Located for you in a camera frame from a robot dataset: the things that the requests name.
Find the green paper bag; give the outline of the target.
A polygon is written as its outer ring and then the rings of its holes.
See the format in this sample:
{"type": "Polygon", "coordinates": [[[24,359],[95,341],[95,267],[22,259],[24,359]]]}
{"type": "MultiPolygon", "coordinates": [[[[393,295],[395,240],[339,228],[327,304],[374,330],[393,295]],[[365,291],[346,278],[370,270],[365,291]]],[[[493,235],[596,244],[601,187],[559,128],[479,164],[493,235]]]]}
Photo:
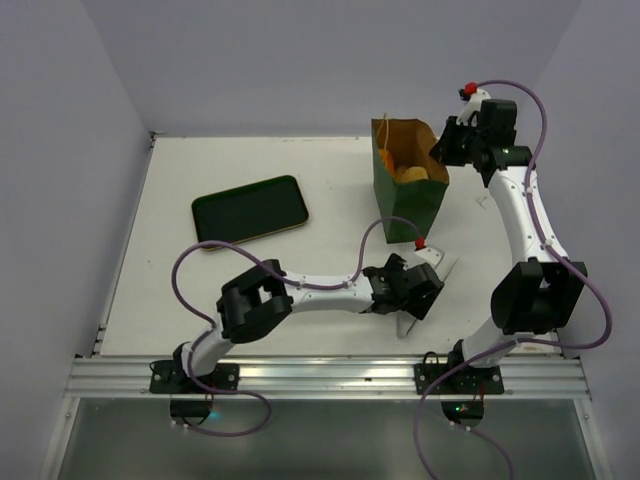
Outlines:
{"type": "Polygon", "coordinates": [[[370,121],[372,144],[373,188],[380,215],[404,218],[384,224],[389,244],[413,241],[431,230],[449,186],[449,173],[444,165],[430,157],[437,138],[431,127],[420,119],[398,119],[384,116],[370,121]],[[398,183],[395,175],[384,168],[378,150],[389,150],[400,166],[422,166],[428,180],[398,183]]]}

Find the round scored bun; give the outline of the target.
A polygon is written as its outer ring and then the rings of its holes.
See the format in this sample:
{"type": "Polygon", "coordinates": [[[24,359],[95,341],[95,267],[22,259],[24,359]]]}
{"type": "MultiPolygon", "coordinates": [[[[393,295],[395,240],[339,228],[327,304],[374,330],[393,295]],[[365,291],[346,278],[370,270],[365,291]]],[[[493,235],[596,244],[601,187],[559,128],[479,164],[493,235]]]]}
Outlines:
{"type": "Polygon", "coordinates": [[[395,170],[395,181],[406,184],[419,180],[428,180],[427,170],[422,166],[400,166],[395,170]]]}

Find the metal tongs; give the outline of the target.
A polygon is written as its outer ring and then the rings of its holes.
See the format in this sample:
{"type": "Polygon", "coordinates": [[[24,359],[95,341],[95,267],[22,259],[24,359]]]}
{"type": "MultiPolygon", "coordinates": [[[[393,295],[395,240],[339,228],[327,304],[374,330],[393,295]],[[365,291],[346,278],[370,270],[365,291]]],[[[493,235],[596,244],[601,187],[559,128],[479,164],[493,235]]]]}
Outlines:
{"type": "MultiPolygon", "coordinates": [[[[446,256],[439,254],[439,260],[434,266],[436,276],[445,282],[450,276],[452,270],[458,263],[457,256],[446,256]]],[[[404,340],[410,332],[419,324],[420,319],[411,314],[399,311],[396,313],[396,337],[398,340],[404,340]]]]}

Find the long orange bread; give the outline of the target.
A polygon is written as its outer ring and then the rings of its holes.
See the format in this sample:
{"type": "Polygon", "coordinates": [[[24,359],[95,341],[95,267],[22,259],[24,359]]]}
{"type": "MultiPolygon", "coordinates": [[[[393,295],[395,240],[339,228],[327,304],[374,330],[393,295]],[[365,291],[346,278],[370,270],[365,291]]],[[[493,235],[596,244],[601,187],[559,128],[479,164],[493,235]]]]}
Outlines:
{"type": "Polygon", "coordinates": [[[392,153],[384,148],[380,148],[378,150],[378,154],[380,156],[381,162],[385,168],[385,170],[392,176],[395,175],[395,160],[392,153]]]}

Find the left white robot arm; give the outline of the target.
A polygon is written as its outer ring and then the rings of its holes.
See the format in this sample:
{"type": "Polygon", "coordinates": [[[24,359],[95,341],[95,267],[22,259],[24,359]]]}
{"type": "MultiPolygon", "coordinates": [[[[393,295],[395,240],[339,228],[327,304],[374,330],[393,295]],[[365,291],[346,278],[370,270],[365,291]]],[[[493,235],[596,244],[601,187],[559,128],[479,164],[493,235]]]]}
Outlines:
{"type": "Polygon", "coordinates": [[[444,254],[433,247],[405,257],[392,253],[383,266],[366,267],[358,279],[349,280],[286,272],[278,260],[269,259],[267,266],[296,284],[288,285],[258,266],[227,282],[216,302],[213,325],[174,351],[172,379],[185,392],[201,390],[234,346],[263,339],[291,314],[403,312],[423,320],[444,287],[439,277],[443,263],[444,254]]]}

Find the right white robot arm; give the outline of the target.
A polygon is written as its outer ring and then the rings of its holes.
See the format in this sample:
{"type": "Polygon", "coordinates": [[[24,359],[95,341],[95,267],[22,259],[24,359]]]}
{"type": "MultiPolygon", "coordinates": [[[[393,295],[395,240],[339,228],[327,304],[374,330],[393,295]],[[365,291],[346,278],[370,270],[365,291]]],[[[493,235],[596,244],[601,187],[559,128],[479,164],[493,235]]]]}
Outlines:
{"type": "Polygon", "coordinates": [[[515,142],[517,106],[484,90],[463,96],[461,113],[448,118],[430,154],[447,166],[471,165],[495,201],[509,241],[512,267],[490,298],[490,317],[460,341],[460,358],[445,369],[451,389],[468,392],[481,380],[480,368],[495,367],[518,340],[540,340],[567,324],[583,289],[577,275],[546,250],[529,208],[542,204],[535,174],[527,168],[529,147],[515,142]]]}

